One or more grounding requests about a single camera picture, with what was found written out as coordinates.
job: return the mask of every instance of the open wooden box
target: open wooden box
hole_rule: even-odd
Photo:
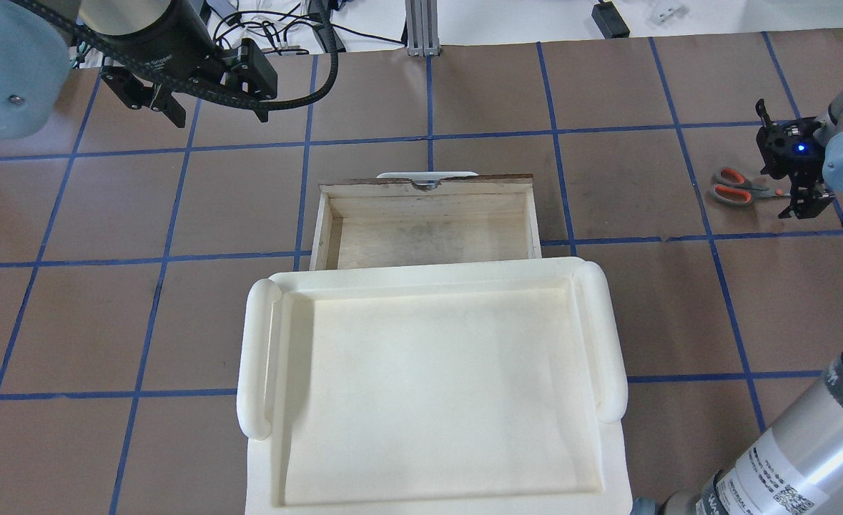
[[[541,257],[532,175],[320,185],[310,270]]]

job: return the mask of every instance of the white label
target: white label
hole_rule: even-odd
[[[829,499],[784,456],[770,429],[716,483],[729,515],[806,515]]]

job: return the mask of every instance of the power adapter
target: power adapter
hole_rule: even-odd
[[[600,0],[593,6],[592,16],[605,39],[627,38],[631,35],[631,30],[628,29],[627,24],[621,19],[621,14],[618,14],[618,9],[615,9],[611,2]]]

